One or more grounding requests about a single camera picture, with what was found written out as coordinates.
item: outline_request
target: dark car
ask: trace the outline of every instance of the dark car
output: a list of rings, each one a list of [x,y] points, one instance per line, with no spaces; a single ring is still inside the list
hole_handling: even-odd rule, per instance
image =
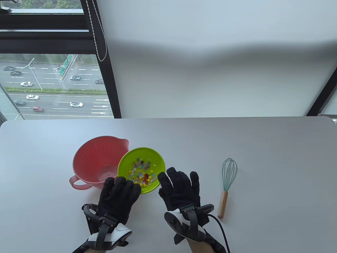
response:
[[[11,76],[21,76],[22,75],[22,72],[21,71],[12,71],[10,73]]]
[[[14,104],[16,105],[25,105],[26,102],[25,101],[22,101],[22,100],[13,100]]]
[[[33,107],[33,111],[34,112],[43,112],[43,108],[39,107],[39,106],[35,106],[35,107]]]
[[[81,80],[80,76],[71,76],[70,80],[76,81],[76,80]]]
[[[7,67],[3,67],[3,70],[4,71],[13,71],[13,70],[15,70],[15,67],[7,66]]]
[[[98,79],[95,81],[95,84],[104,84],[103,79]]]

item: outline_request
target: highway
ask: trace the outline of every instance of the highway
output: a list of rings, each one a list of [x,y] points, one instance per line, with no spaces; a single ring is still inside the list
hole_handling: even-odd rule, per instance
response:
[[[25,81],[30,81],[33,83],[32,88],[62,88],[63,86],[67,89],[99,89],[105,90],[103,84],[95,84],[95,81],[102,79],[101,71],[98,66],[80,66],[73,65],[68,71],[64,81],[59,82],[60,72],[57,71],[58,64],[47,64],[47,63],[31,63],[31,69],[26,66],[23,62],[0,62],[1,67],[12,66],[16,67],[17,71],[21,71],[23,74],[21,76],[12,77],[9,73],[10,71],[3,71],[0,74],[0,83],[3,87],[21,87],[20,83]],[[81,80],[71,81],[70,76],[80,76]]]
[[[13,100],[22,100],[26,104],[17,106],[24,119],[70,119],[70,118],[113,118],[109,98],[99,95],[52,95],[37,94],[39,100],[27,100],[27,94],[10,93]],[[70,107],[70,102],[81,102],[83,107]],[[34,106],[44,109],[35,113]]]

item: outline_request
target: street lamp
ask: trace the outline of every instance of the street lamp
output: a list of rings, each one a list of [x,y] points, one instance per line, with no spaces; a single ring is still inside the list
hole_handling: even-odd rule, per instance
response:
[[[41,85],[40,85],[40,83],[39,83],[39,81],[37,80],[37,78],[36,78],[36,76],[35,76],[35,74],[34,74],[32,68],[30,67],[30,64],[34,61],[34,59],[35,59],[35,58],[33,58],[33,59],[30,61],[30,63],[28,63],[28,65],[27,65],[27,66],[24,66],[22,69],[24,69],[25,67],[29,67],[29,68],[30,68],[30,71],[32,72],[33,76],[35,77],[35,80],[36,80],[37,84],[40,86],[40,89],[43,90],[42,87],[41,87]]]

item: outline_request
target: bowl handle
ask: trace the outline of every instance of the bowl handle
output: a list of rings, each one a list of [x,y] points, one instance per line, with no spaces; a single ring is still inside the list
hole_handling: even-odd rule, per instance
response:
[[[85,184],[85,185],[75,185],[74,183],[76,181],[80,180],[76,175],[72,176],[70,179],[69,179],[69,183],[70,185],[76,189],[76,190],[87,190],[87,189],[90,189],[92,186],[91,185],[88,185],[88,184]]]

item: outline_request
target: tabletop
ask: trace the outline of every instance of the tabletop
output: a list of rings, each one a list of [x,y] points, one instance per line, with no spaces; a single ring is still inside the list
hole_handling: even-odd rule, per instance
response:
[[[150,147],[166,168],[200,177],[202,204],[217,214],[221,168],[238,165],[221,221],[233,252],[333,253],[337,248],[337,128],[326,117],[7,121],[0,127],[2,252],[72,252],[89,236],[81,207],[100,190],[73,189],[72,159],[86,141],[125,138]],[[115,252],[189,252],[174,245],[158,188],[141,195]],[[206,230],[224,245],[213,220]]]

